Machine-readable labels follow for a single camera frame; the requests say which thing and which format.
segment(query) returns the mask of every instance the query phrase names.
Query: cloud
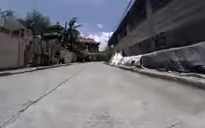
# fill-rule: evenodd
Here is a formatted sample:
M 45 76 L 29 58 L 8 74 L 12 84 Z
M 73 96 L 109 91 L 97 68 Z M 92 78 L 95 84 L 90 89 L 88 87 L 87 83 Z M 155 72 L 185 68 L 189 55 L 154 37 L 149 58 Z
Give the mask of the cloud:
M 102 24 L 97 24 L 98 28 L 104 28 L 104 26 Z
M 92 38 L 97 42 L 100 42 L 100 51 L 103 51 L 107 47 L 107 42 L 113 32 L 99 32 L 97 34 L 92 33 L 82 33 L 81 35 L 84 37 Z

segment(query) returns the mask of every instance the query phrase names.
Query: palm tree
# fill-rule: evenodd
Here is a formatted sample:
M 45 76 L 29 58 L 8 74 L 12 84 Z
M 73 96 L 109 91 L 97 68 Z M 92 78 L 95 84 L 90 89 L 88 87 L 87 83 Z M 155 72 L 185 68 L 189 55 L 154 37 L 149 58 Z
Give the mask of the palm tree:
M 62 31 L 62 46 L 67 46 L 71 50 L 74 50 L 75 43 L 80 35 L 77 28 L 81 27 L 81 24 L 77 24 L 77 18 L 72 18 L 69 22 L 65 22 L 65 27 Z

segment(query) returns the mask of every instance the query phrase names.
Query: road crack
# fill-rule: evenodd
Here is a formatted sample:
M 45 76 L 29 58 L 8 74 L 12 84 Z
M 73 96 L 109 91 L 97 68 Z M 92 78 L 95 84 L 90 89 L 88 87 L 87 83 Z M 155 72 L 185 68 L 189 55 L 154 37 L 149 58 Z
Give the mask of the road crack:
M 15 122 L 20 115 L 25 112 L 28 108 L 30 108 L 32 105 L 38 103 L 40 100 L 42 100 L 43 98 L 45 98 L 46 96 L 48 96 L 49 94 L 53 93 L 55 90 L 57 90 L 59 87 L 61 87 L 63 84 L 65 84 L 66 82 L 70 81 L 73 77 L 79 75 L 84 69 L 81 69 L 80 71 L 76 72 L 75 74 L 73 74 L 72 76 L 70 76 L 68 79 L 66 79 L 65 81 L 62 81 L 60 84 L 58 84 L 56 87 L 52 88 L 51 90 L 49 90 L 47 93 L 45 93 L 44 95 L 40 96 L 39 98 L 37 98 L 36 100 L 30 102 L 26 107 L 24 107 L 23 109 L 19 110 L 18 113 L 16 115 L 14 115 L 13 117 L 11 117 L 10 119 L 8 119 L 6 122 L 4 122 L 3 124 L 0 125 L 0 128 L 6 128 L 9 124 L 11 124 L 12 122 Z

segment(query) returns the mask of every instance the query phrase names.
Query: road surface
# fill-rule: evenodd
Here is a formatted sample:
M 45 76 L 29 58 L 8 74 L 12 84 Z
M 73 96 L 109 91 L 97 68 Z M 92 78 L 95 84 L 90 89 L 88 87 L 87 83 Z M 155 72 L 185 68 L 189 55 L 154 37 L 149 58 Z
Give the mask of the road surface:
M 205 128 L 205 91 L 102 63 L 0 78 L 6 128 Z

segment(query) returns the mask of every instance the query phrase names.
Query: roof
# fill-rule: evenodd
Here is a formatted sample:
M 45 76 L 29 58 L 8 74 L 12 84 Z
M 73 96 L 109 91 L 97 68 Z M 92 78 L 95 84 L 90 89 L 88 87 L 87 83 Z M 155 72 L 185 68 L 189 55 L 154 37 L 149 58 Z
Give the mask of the roof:
M 78 42 L 81 43 L 93 43 L 93 44 L 100 44 L 99 42 L 96 42 L 94 39 L 92 38 L 83 38 L 83 37 L 79 37 Z
M 6 20 L 0 19 L 0 27 L 4 27 L 12 31 L 25 29 L 25 27 L 21 23 L 13 18 L 8 18 Z

